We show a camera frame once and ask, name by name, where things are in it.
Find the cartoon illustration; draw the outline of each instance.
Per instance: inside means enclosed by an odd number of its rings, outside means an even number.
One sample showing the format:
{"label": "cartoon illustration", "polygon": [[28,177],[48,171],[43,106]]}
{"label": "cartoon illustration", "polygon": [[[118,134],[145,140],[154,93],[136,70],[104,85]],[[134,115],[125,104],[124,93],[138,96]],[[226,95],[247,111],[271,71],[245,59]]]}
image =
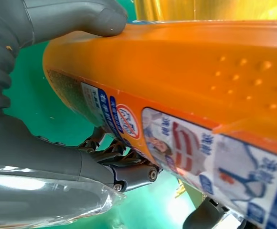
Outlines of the cartoon illustration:
{"label": "cartoon illustration", "polygon": [[242,142],[232,138],[218,142],[214,165],[214,185],[235,205],[261,198],[266,192],[265,182],[257,176],[257,161]]}
{"label": "cartoon illustration", "polygon": [[142,115],[144,135],[149,151],[157,159],[175,162],[179,173],[199,175],[205,171],[207,155],[200,151],[199,139],[177,119],[146,108]]}

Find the yellow object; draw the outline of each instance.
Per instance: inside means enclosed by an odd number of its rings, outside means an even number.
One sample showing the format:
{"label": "yellow object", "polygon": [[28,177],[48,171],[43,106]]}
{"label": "yellow object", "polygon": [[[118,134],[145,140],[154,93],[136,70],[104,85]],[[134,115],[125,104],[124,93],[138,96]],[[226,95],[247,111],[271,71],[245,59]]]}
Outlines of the yellow object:
{"label": "yellow object", "polygon": [[180,195],[182,195],[186,191],[184,184],[182,183],[182,181],[178,179],[178,183],[179,183],[179,188],[177,188],[175,198],[178,198]]}
{"label": "yellow object", "polygon": [[277,20],[277,0],[134,0],[138,20]]}

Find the green background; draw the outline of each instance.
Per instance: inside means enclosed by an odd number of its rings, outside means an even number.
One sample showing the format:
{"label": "green background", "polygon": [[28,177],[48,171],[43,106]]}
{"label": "green background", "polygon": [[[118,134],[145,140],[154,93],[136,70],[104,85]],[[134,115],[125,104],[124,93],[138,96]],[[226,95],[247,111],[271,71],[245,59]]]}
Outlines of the green background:
{"label": "green background", "polygon": [[[131,0],[119,0],[135,19]],[[22,119],[33,135],[52,142],[78,145],[89,137],[93,125],[64,105],[48,83],[42,67],[47,43],[23,49],[11,73],[12,86],[5,91],[11,106],[5,112]],[[177,180],[163,172],[157,182],[127,193],[121,205],[112,210],[61,229],[181,229],[183,221],[194,206],[187,194],[175,199]]]}

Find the bottle label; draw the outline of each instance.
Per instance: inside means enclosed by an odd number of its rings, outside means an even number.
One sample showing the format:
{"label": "bottle label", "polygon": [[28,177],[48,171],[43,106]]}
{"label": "bottle label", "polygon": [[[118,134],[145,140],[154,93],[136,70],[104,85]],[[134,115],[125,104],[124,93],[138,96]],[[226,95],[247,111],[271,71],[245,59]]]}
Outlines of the bottle label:
{"label": "bottle label", "polygon": [[213,120],[79,76],[47,73],[64,102],[91,122],[254,224],[277,229],[277,141],[245,131],[214,134],[219,124]]}
{"label": "bottle label", "polygon": [[277,213],[276,155],[151,108],[142,119],[150,153],[173,174],[261,227]]}

